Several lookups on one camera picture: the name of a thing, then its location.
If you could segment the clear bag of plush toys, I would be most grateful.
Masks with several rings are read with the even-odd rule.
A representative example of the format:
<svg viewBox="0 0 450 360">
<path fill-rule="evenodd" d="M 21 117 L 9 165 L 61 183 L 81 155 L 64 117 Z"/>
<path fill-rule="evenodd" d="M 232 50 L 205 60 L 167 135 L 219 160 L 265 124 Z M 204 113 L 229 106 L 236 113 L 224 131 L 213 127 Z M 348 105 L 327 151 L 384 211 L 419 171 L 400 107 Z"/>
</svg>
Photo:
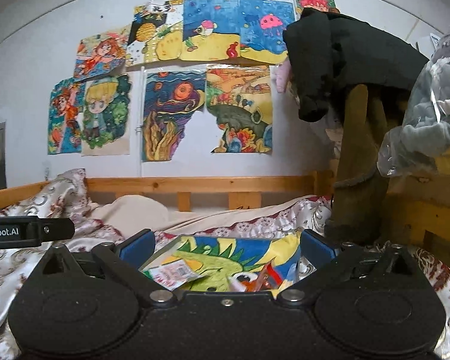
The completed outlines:
<svg viewBox="0 0 450 360">
<path fill-rule="evenodd" d="M 402 125 L 385 134 L 377 168 L 386 177 L 450 176 L 450 33 L 418 75 Z"/>
</svg>

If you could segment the blond boy drawing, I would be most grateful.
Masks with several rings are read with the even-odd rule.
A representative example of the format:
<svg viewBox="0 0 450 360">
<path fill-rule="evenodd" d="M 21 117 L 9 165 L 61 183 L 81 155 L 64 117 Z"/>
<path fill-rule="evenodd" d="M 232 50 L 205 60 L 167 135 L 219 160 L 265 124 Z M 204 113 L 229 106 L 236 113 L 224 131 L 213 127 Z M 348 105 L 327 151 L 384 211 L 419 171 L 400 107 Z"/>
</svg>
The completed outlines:
<svg viewBox="0 0 450 360">
<path fill-rule="evenodd" d="M 131 88 L 128 74 L 88 81 L 82 111 L 82 156 L 130 154 Z"/>
</svg>

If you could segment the grey tray with dinosaur drawing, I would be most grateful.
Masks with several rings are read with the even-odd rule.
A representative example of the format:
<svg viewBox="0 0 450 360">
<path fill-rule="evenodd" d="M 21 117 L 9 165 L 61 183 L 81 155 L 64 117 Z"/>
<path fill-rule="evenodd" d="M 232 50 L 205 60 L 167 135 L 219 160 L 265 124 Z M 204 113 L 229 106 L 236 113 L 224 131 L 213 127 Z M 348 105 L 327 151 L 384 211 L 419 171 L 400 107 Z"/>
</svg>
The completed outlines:
<svg viewBox="0 0 450 360">
<path fill-rule="evenodd" d="M 283 283 L 273 295 L 284 291 L 315 271 L 302 256 L 300 234 L 295 232 L 280 239 L 180 236 L 157 251 L 139 269 L 140 272 L 183 259 L 197 273 L 206 277 L 186 283 L 176 290 L 193 292 L 235 292 L 227 278 L 239 272 L 259 272 L 271 263 Z"/>
</svg>

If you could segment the orange red snack wrapper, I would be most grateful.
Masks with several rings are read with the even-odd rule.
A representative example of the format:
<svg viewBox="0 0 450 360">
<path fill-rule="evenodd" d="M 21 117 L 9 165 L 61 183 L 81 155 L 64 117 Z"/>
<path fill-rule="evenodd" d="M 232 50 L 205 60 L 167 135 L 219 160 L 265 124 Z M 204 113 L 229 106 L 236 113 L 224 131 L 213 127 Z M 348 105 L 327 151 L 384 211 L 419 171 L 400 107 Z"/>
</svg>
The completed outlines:
<svg viewBox="0 0 450 360">
<path fill-rule="evenodd" d="M 280 273 L 270 262 L 262 266 L 259 272 L 243 271 L 227 278 L 229 289 L 236 292 L 255 293 L 276 290 L 284 282 Z"/>
</svg>

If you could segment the red flower drawing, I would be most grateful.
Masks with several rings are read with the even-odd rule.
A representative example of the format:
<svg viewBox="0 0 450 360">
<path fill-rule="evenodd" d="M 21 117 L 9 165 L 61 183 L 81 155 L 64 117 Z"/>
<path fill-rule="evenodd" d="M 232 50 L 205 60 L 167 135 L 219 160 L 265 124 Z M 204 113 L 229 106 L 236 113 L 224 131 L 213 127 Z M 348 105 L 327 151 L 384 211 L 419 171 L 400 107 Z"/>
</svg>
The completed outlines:
<svg viewBox="0 0 450 360">
<path fill-rule="evenodd" d="M 335 0 L 293 0 L 295 19 L 301 18 L 305 8 L 313 8 L 322 12 L 340 13 Z"/>
</svg>

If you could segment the white green snack packet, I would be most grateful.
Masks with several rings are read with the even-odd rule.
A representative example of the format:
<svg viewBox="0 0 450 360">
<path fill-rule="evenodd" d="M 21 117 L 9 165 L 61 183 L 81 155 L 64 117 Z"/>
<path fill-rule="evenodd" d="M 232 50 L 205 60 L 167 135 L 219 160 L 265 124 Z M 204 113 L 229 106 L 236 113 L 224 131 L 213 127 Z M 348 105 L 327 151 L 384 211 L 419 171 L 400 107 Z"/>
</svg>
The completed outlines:
<svg viewBox="0 0 450 360">
<path fill-rule="evenodd" d="M 183 259 L 144 269 L 142 273 L 169 291 L 206 277 L 206 274 L 194 271 Z"/>
</svg>

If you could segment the orange-haired girl drawing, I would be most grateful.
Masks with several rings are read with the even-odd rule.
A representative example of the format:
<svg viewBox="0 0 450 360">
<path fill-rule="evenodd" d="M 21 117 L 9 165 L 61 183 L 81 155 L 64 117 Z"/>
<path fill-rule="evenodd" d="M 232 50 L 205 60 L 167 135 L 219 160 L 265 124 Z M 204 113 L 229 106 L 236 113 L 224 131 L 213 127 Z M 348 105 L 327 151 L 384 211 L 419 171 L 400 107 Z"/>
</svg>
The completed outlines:
<svg viewBox="0 0 450 360">
<path fill-rule="evenodd" d="M 81 152 L 79 116 L 83 112 L 85 83 L 61 80 L 51 91 L 48 122 L 48 154 Z"/>
</svg>

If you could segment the yellow landscape drawing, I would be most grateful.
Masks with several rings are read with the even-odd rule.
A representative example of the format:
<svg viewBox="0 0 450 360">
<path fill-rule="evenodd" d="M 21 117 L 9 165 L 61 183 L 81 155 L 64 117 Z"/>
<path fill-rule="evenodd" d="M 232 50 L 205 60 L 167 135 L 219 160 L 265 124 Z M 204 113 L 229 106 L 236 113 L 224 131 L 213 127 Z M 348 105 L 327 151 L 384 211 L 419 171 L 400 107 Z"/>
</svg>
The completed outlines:
<svg viewBox="0 0 450 360">
<path fill-rule="evenodd" d="M 206 109 L 221 131 L 215 154 L 272 152 L 273 102 L 267 66 L 207 68 Z"/>
</svg>

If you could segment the floral satin bedspread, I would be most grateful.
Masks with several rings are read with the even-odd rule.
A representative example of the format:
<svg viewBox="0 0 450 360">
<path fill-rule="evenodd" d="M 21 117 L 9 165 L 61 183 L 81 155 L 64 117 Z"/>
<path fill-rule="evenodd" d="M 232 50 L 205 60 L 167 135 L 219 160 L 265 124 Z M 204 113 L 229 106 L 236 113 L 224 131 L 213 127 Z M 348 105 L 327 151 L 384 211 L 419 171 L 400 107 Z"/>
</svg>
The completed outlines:
<svg viewBox="0 0 450 360">
<path fill-rule="evenodd" d="M 118 230 L 90 216 L 97 206 L 88 196 L 85 171 L 73 169 L 60 174 L 38 193 L 0 209 L 0 216 L 69 218 L 74 223 L 75 234 L 66 244 L 72 251 L 86 252 L 100 242 L 125 240 Z M 280 239 L 299 227 L 322 234 L 330 214 L 330 201 L 314 195 L 244 212 L 198 214 L 195 219 L 155 231 L 156 248 L 161 249 L 176 236 L 185 234 Z M 9 306 L 49 246 L 0 250 L 0 359 L 16 359 L 20 354 L 6 321 Z"/>
</svg>

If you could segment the brown hanging coat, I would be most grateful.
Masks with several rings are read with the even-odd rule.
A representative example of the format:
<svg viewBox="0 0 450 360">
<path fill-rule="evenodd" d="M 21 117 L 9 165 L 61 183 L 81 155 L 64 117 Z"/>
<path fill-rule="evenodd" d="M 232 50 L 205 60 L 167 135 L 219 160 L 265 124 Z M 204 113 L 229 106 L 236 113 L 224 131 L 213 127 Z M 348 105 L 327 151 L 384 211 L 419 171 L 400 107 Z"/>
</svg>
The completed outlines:
<svg viewBox="0 0 450 360">
<path fill-rule="evenodd" d="M 381 100 L 357 85 L 345 102 L 344 135 L 326 237 L 334 242 L 371 245 L 380 237 L 380 211 L 389 180 L 377 169 L 388 130 Z"/>
</svg>

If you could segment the cream pillow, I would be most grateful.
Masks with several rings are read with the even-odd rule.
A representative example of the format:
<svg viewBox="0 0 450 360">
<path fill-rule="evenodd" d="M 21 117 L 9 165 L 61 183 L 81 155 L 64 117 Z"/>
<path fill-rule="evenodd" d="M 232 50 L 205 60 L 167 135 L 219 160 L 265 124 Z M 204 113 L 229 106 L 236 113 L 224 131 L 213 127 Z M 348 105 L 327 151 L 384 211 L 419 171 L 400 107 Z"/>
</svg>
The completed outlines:
<svg viewBox="0 0 450 360">
<path fill-rule="evenodd" d="M 91 211 L 93 219 L 118 230 L 128 239 L 144 229 L 153 232 L 167 229 L 198 217 L 192 212 L 170 211 L 149 197 L 126 195 Z"/>
</svg>

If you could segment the wooden bed frame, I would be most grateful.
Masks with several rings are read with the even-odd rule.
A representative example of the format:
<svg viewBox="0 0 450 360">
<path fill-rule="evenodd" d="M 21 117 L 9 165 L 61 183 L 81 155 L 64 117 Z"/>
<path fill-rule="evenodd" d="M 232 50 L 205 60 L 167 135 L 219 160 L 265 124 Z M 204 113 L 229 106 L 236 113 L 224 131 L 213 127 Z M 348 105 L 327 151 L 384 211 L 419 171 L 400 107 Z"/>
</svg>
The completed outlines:
<svg viewBox="0 0 450 360">
<path fill-rule="evenodd" d="M 337 197 L 364 180 L 337 181 L 330 171 L 299 176 L 87 178 L 93 194 L 175 194 L 178 209 L 190 211 L 192 194 L 227 194 L 228 207 L 259 208 L 264 193 Z M 428 248 L 436 237 L 450 242 L 450 177 L 412 175 L 390 181 L 383 215 L 390 231 L 405 242 Z"/>
</svg>

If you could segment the black hanging jacket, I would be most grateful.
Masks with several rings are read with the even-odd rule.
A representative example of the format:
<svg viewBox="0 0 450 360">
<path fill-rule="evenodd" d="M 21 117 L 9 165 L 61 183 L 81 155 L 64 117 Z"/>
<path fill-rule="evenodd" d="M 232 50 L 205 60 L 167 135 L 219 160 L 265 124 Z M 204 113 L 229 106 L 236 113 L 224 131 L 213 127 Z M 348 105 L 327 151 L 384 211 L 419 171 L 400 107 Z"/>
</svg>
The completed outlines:
<svg viewBox="0 0 450 360">
<path fill-rule="evenodd" d="M 283 40 L 299 99 L 298 115 L 317 122 L 333 110 L 345 117 L 349 92 L 365 85 L 387 119 L 401 123 L 427 58 L 400 38 L 356 18 L 305 8 Z"/>
</svg>

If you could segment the anime girl drawing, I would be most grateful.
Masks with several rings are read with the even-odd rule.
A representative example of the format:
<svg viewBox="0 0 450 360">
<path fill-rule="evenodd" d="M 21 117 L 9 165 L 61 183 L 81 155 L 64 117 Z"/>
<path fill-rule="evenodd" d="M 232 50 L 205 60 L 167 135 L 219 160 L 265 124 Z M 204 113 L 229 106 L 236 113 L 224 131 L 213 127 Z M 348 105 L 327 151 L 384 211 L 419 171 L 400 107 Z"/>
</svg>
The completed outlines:
<svg viewBox="0 0 450 360">
<path fill-rule="evenodd" d="M 126 61 L 131 25 L 83 38 L 75 56 L 75 81 L 100 77 L 121 67 Z"/>
</svg>

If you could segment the pink jellyfish drawing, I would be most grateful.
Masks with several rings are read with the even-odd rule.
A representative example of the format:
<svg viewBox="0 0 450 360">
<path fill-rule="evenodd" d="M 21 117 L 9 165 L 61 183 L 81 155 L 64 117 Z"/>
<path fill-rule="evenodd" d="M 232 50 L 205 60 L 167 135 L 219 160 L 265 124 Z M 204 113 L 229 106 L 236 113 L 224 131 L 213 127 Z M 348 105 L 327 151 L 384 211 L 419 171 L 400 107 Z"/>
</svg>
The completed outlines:
<svg viewBox="0 0 450 360">
<path fill-rule="evenodd" d="M 294 22 L 293 4 L 276 0 L 239 0 L 241 57 L 276 65 L 287 58 L 283 40 Z"/>
</svg>

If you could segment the swirly night seaweed drawing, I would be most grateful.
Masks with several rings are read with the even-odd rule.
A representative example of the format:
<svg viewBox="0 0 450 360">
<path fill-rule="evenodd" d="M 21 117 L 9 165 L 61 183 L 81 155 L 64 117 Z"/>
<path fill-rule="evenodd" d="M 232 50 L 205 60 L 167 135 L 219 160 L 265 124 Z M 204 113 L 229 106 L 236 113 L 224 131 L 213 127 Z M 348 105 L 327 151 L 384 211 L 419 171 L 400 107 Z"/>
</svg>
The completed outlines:
<svg viewBox="0 0 450 360">
<path fill-rule="evenodd" d="M 172 160 L 186 124 L 204 108 L 206 74 L 200 71 L 147 74 L 142 124 L 142 161 Z"/>
</svg>

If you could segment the pineapple drawing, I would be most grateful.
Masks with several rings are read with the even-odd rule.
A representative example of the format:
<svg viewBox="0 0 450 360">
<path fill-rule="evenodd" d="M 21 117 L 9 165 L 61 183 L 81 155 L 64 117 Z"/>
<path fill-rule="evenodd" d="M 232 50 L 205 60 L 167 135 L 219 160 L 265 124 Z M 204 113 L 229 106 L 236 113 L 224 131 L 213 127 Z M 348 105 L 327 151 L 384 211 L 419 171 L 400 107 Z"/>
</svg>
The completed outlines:
<svg viewBox="0 0 450 360">
<path fill-rule="evenodd" d="M 184 0 L 134 7 L 126 66 L 179 59 L 183 41 Z"/>
</svg>

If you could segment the blue sea fish drawing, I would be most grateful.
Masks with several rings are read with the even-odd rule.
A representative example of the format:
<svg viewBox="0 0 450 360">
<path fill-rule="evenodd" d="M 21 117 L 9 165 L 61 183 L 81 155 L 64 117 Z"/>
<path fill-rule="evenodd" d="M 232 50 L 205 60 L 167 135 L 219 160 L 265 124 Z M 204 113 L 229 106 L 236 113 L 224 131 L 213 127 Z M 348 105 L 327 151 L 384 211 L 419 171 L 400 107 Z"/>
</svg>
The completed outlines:
<svg viewBox="0 0 450 360">
<path fill-rule="evenodd" d="M 184 0 L 181 60 L 224 61 L 240 55 L 239 0 Z"/>
</svg>

